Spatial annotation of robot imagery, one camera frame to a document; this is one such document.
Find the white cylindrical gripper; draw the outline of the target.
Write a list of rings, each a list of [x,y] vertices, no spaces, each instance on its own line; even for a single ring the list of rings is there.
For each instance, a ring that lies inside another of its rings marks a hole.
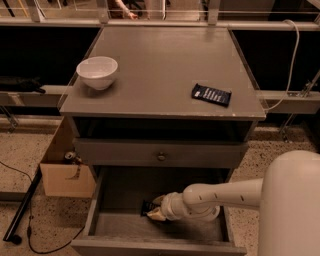
[[[165,196],[158,196],[153,200],[153,203],[156,205],[161,204],[160,208],[156,207],[147,213],[147,216],[155,221],[180,220],[187,214],[187,208],[181,193],[173,192]]]

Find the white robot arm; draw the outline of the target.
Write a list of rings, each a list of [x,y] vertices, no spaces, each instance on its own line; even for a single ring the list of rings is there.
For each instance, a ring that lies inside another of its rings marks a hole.
[[[320,154],[295,150],[272,161],[264,176],[192,184],[159,196],[152,220],[213,220],[222,206],[259,212],[257,256],[320,256]]]

